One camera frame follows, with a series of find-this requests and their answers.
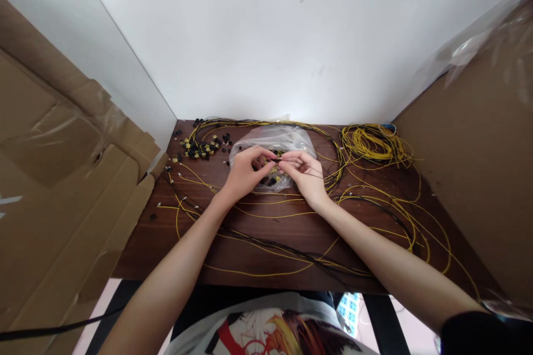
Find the white wall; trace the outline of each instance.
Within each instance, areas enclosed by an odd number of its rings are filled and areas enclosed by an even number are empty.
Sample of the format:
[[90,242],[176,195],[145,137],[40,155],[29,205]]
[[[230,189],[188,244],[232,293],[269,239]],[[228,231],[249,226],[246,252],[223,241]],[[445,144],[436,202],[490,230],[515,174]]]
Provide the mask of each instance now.
[[9,0],[167,149],[176,118],[99,0]]
[[501,0],[102,1],[178,118],[361,123]]

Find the t-shirt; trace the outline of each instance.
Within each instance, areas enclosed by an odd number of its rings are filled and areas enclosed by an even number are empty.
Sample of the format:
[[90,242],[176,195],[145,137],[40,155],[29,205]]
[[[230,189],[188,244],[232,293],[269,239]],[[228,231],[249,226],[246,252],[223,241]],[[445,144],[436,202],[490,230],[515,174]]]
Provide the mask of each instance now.
[[[483,312],[451,318],[441,332],[442,354],[507,353],[510,335]],[[165,355],[376,355],[346,334],[335,310],[295,292],[255,298],[193,324],[168,346]]]

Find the hand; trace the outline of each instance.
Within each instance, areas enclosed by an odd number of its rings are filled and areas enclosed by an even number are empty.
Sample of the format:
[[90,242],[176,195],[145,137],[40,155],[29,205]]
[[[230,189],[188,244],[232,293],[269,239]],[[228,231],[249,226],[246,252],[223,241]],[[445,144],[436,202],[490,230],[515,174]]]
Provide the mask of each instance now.
[[283,154],[281,159],[279,169],[293,178],[311,208],[329,201],[324,187],[322,164],[319,161],[304,151],[289,151]]
[[237,202],[251,192],[261,179],[276,166],[273,161],[265,164],[263,157],[268,160],[277,158],[273,152],[260,146],[253,146],[237,154],[233,159],[233,166],[228,179],[220,192],[233,202]]

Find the person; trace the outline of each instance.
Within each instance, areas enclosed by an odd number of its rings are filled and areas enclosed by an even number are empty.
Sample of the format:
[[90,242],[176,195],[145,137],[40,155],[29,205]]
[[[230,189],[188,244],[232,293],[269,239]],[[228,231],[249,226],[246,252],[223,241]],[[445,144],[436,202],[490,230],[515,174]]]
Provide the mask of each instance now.
[[[158,353],[193,292],[224,217],[272,170],[275,159],[274,153],[258,146],[235,156],[224,187],[139,287],[101,354]],[[258,160],[268,162],[258,166]],[[506,353],[507,336],[500,321],[443,274],[329,198],[323,180],[316,178],[323,177],[319,161],[305,152],[291,151],[281,156],[278,165],[383,286],[441,335],[443,354],[481,353],[482,348],[486,348],[483,353]],[[334,309],[326,302],[284,292],[238,303],[188,326],[171,341],[167,353],[374,354],[340,329]]]

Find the forearm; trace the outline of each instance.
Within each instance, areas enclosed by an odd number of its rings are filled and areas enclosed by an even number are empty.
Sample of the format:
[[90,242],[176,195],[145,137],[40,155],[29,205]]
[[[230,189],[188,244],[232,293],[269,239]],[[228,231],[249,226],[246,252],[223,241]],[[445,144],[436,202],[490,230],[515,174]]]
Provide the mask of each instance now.
[[434,332],[450,317],[482,311],[442,273],[365,226],[332,201],[315,210],[339,233],[389,292]]
[[217,194],[209,207],[139,287],[101,354],[157,354],[183,310],[218,228],[233,203]]

